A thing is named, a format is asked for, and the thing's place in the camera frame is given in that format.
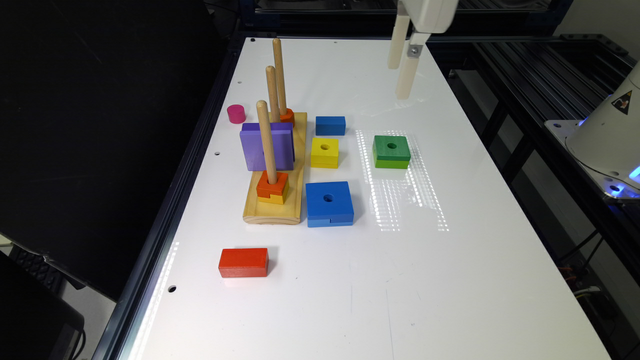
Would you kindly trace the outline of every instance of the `white tabletop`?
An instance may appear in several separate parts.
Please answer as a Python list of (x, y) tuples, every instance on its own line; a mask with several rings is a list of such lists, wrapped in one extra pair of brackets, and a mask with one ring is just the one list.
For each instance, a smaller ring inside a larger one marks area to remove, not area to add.
[[(227, 106), (268, 100), (270, 39), (247, 40), (163, 274), (140, 359), (609, 359), (431, 54), (395, 98), (388, 41), (282, 41), (288, 106), (343, 115), (336, 170), (353, 226), (249, 225), (250, 181)], [(376, 169), (374, 135), (405, 135), (408, 170)], [(223, 248), (266, 247), (266, 278), (223, 279)], [(176, 286), (172, 293), (170, 286)]]

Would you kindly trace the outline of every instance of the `red block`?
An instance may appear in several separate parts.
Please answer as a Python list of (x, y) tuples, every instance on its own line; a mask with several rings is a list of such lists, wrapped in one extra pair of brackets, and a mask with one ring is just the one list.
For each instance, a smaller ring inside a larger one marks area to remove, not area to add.
[(218, 270), (222, 277), (265, 277), (269, 267), (267, 249), (223, 249)]
[(283, 196), (284, 188), (287, 185), (287, 181), (289, 179), (289, 174), (287, 173), (276, 173), (278, 175), (278, 182), (275, 184), (269, 184), (269, 177), (267, 176), (267, 171), (262, 172), (262, 176), (260, 176), (260, 180), (258, 181), (258, 185), (256, 185), (256, 191), (258, 192), (259, 197), (271, 197), (271, 195)]

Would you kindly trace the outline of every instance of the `pink cylinder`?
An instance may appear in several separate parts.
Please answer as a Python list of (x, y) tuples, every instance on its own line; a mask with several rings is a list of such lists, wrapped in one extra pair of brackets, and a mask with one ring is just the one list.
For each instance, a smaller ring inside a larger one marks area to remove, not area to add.
[(247, 119), (242, 105), (229, 106), (227, 108), (227, 114), (229, 114), (229, 121), (233, 124), (242, 124)]

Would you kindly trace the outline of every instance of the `wooden peg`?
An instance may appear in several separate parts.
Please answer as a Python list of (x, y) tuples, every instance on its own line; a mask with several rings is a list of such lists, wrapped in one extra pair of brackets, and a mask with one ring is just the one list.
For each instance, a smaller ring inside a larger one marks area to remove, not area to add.
[(271, 65), (267, 66), (267, 88), (269, 89), (269, 105), (271, 105), (271, 122), (280, 122), (278, 91), (276, 90), (276, 69)]
[(284, 66), (282, 62), (282, 44), (280, 39), (273, 39), (273, 57), (276, 64), (276, 78), (278, 79), (278, 100), (280, 115), (287, 114), (287, 96), (284, 90)]
[(260, 135), (262, 137), (264, 162), (267, 165), (267, 176), (269, 184), (273, 185), (278, 182), (278, 174), (276, 173), (276, 159), (273, 155), (273, 139), (271, 137), (271, 123), (269, 122), (267, 103), (264, 100), (260, 100), (256, 104), (256, 108), (258, 109), (258, 120), (260, 121)]

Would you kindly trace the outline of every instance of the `blue block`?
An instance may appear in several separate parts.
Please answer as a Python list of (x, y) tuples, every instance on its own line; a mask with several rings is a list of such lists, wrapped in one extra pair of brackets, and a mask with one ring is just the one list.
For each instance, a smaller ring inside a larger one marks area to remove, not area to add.
[(347, 122), (344, 116), (316, 116), (316, 136), (344, 135)]
[(309, 227), (351, 226), (353, 225), (353, 221), (331, 222), (329, 219), (320, 219), (320, 220), (308, 219), (307, 225)]
[(353, 224), (353, 203), (349, 183), (346, 181), (309, 183), (306, 189), (308, 220)]

